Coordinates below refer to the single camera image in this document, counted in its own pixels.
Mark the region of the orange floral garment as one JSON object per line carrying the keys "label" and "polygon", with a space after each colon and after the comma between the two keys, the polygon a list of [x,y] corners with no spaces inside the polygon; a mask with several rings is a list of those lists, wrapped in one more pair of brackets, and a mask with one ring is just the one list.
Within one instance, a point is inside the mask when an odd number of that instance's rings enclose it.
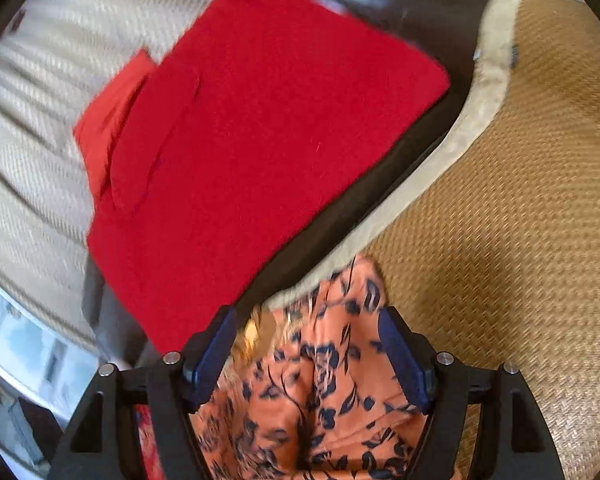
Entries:
{"label": "orange floral garment", "polygon": [[426,416],[382,348],[373,261],[253,318],[207,403],[190,415],[215,479],[399,479]]}

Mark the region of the woven rattan mat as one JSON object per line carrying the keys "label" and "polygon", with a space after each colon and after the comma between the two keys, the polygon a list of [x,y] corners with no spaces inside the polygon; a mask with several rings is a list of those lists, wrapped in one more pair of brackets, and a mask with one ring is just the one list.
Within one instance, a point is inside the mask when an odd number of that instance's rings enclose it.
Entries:
{"label": "woven rattan mat", "polygon": [[583,0],[490,0],[448,136],[268,306],[358,252],[434,348],[520,367],[567,478],[600,472],[600,21]]}

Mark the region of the red cushion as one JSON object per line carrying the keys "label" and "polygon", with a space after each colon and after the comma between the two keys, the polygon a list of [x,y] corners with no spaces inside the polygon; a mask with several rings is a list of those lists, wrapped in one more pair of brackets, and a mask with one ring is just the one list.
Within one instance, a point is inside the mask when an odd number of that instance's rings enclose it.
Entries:
{"label": "red cushion", "polygon": [[429,55],[315,0],[213,0],[74,127],[88,251],[155,348],[178,350],[449,85]]}

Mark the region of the beige patterned curtain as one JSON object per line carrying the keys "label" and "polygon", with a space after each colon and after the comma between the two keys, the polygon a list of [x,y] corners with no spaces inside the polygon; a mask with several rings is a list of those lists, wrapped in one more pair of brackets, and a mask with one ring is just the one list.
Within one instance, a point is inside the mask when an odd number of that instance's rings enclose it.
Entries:
{"label": "beige patterned curtain", "polygon": [[72,129],[140,49],[160,60],[211,0],[8,0],[0,17],[0,285],[86,350],[93,215]]}

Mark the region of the dark brown sofa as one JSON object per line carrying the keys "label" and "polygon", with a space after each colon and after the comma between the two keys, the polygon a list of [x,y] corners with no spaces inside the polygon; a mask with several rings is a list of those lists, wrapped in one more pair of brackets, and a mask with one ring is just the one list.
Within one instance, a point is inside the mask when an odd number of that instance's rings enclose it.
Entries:
{"label": "dark brown sofa", "polygon": [[440,143],[490,0],[212,0],[74,129],[83,312],[108,360],[182,348],[296,284]]}

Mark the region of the window with frame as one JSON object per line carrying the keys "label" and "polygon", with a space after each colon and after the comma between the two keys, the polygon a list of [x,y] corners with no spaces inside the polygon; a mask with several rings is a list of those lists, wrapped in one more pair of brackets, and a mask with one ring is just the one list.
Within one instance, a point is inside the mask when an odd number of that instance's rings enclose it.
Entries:
{"label": "window with frame", "polygon": [[0,455],[18,479],[44,479],[99,358],[38,320],[0,285]]}

